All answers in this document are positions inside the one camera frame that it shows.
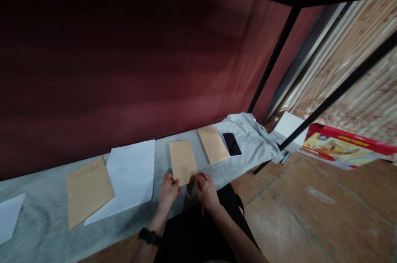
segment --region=person's left hand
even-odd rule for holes
[[[158,209],[171,210],[177,195],[180,193],[182,193],[182,188],[179,187],[179,180],[174,181],[172,174],[164,174],[158,198]]]

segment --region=brown envelope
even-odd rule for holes
[[[102,157],[69,173],[66,183],[69,229],[83,222],[115,196]]]
[[[190,141],[170,142],[170,154],[174,179],[179,180],[179,186],[188,184],[190,177],[199,172]]]
[[[197,133],[211,165],[230,158],[230,154],[214,126],[198,129]]]

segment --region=table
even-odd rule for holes
[[[234,133],[242,156],[210,165],[196,130],[156,140],[152,200],[85,227],[81,223],[68,229],[66,175],[97,157],[0,182],[0,202],[26,193],[14,235],[0,245],[1,261],[77,262],[139,232],[156,211],[164,174],[172,173],[171,141],[190,140],[198,169],[213,177],[217,189],[279,152],[251,114],[229,115],[215,127],[220,134]],[[109,155],[103,155],[105,162]],[[197,202],[195,193],[190,195],[184,186],[168,218]]]

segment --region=white box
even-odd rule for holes
[[[287,139],[301,125],[301,123],[303,123],[303,121],[303,119],[289,112],[284,112],[280,121],[269,135],[278,144],[282,144],[284,140]],[[297,136],[290,144],[288,144],[288,146],[281,153],[272,159],[272,162],[277,164],[284,158],[284,154],[287,151],[293,153],[300,149],[305,142],[308,129],[309,128],[307,127],[303,132],[301,132],[301,134],[299,134],[299,136]]]

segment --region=white paper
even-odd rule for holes
[[[12,237],[19,212],[25,200],[25,193],[0,203],[0,244]]]
[[[112,148],[106,169],[115,197],[86,219],[84,226],[150,201],[155,140]]]

